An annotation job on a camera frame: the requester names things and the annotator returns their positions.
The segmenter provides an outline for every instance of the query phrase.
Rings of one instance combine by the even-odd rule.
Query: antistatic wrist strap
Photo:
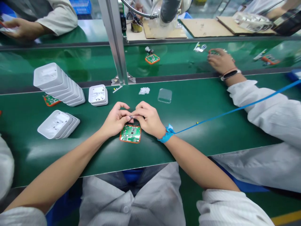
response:
[[[169,140],[169,138],[171,138],[173,135],[175,134],[175,132],[173,131],[173,127],[171,126],[171,124],[168,125],[168,127],[166,127],[166,134],[164,137],[162,137],[162,139],[158,139],[158,141],[165,143]]]

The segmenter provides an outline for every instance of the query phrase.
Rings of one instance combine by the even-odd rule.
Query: blue grounding cord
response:
[[[213,118],[206,119],[206,120],[204,120],[204,121],[202,121],[202,122],[199,122],[198,124],[195,124],[195,125],[193,125],[193,126],[190,126],[190,127],[188,127],[187,129],[181,130],[180,132],[177,132],[177,133],[175,133],[175,134],[184,132],[185,130],[191,129],[191,128],[193,128],[193,127],[195,127],[195,126],[198,126],[198,125],[200,125],[200,124],[202,124],[202,123],[204,123],[204,122],[212,121],[212,120],[214,120],[214,119],[217,119],[217,118],[220,118],[220,117],[222,117],[222,116],[228,115],[228,114],[233,113],[233,112],[235,112],[235,111],[238,111],[238,110],[241,110],[241,109],[245,109],[246,107],[252,106],[252,105],[257,104],[257,103],[259,103],[259,102],[262,102],[262,101],[264,101],[264,100],[266,100],[266,99],[269,99],[270,97],[275,96],[275,95],[278,94],[278,93],[282,93],[283,91],[285,91],[285,90],[287,90],[287,89],[290,89],[290,88],[292,88],[293,86],[298,85],[299,83],[301,83],[301,80],[298,80],[298,81],[296,81],[296,82],[293,82],[292,84],[289,84],[289,85],[287,85],[287,86],[285,86],[285,87],[283,87],[283,88],[277,90],[276,92],[272,93],[271,95],[268,95],[267,97],[264,97],[264,98],[262,98],[262,99],[260,99],[260,100],[257,100],[257,101],[255,101],[255,102],[253,102],[253,103],[247,104],[247,105],[242,106],[242,107],[240,107],[240,108],[236,108],[236,109],[234,109],[234,110],[228,111],[228,112],[226,112],[226,113],[223,113],[223,114],[221,114],[221,115],[215,116],[215,117],[213,117]]]

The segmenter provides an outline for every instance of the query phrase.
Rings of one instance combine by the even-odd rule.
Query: yellow floor stripe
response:
[[[301,210],[293,212],[293,213],[288,213],[288,214],[285,214],[285,215],[282,215],[279,217],[274,217],[271,220],[275,224],[275,226],[298,221],[298,220],[301,220]]]

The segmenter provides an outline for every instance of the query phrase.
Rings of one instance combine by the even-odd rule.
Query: green circuit board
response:
[[[145,58],[146,62],[148,62],[149,64],[154,64],[156,62],[158,62],[160,60],[160,57],[158,57],[155,54],[149,55]]]
[[[124,125],[119,139],[124,142],[139,143],[141,138],[141,127]]]

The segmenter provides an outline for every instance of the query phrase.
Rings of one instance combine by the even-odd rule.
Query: wooden board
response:
[[[181,19],[181,21],[195,38],[233,36],[215,19]]]
[[[142,32],[135,33],[131,30],[131,21],[126,20],[126,38],[128,41],[135,41],[135,40],[146,40],[145,33],[142,28]]]
[[[145,37],[147,39],[153,39],[153,35],[151,34],[150,27],[148,26],[148,21],[143,21],[143,27],[145,32]],[[174,29],[167,37],[168,39],[172,38],[187,38],[185,31],[183,29]]]
[[[246,29],[241,28],[232,17],[216,17],[218,21],[228,28],[235,35],[276,35],[276,32],[272,29],[260,32],[251,32]]]

